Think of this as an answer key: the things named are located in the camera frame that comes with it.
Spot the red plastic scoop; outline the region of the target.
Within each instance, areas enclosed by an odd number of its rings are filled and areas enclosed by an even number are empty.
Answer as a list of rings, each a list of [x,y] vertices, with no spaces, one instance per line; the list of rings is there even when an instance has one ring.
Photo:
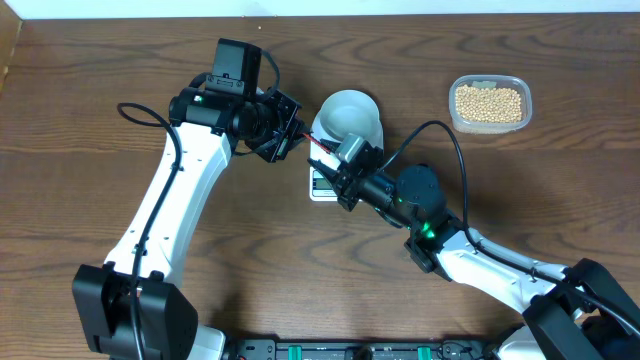
[[[318,139],[316,139],[315,137],[313,137],[311,133],[309,133],[309,132],[305,132],[305,133],[302,133],[302,135],[303,135],[307,140],[309,140],[312,144],[315,144],[319,149],[321,149],[322,151],[324,151],[325,153],[327,153],[327,154],[331,154],[331,153],[332,153],[332,151],[331,151],[328,147],[326,147],[325,145],[323,145],[323,144],[321,143],[321,141],[319,141]]]

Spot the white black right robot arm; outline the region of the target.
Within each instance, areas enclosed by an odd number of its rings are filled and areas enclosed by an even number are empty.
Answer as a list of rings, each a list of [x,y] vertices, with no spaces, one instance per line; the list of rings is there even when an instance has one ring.
[[[432,169],[418,164],[396,178],[378,167],[367,143],[343,147],[337,163],[309,161],[352,210],[369,204],[390,225],[406,228],[411,259],[426,273],[474,287],[521,314],[524,323],[485,355],[492,359],[636,359],[639,307],[601,264],[546,263],[502,247],[446,204]]]

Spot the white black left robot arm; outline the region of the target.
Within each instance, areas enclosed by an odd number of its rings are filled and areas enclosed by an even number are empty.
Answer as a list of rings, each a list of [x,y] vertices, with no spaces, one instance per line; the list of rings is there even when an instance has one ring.
[[[299,103],[269,89],[246,95],[187,87],[159,118],[164,154],[127,231],[100,267],[82,265],[72,294],[89,349],[112,359],[219,359],[225,334],[200,324],[180,286],[209,193],[245,143],[282,160],[307,128]]]

